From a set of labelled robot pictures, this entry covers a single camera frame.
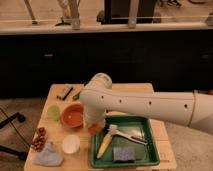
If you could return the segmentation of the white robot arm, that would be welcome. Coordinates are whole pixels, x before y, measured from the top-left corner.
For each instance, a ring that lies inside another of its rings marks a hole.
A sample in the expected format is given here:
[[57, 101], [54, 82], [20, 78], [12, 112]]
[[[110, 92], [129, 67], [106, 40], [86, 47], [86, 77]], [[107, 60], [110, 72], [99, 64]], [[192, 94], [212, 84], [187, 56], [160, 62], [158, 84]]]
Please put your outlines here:
[[112, 80], [97, 73], [81, 90], [88, 125], [119, 111], [183, 125], [213, 135], [213, 95], [197, 92], [128, 92], [112, 89]]

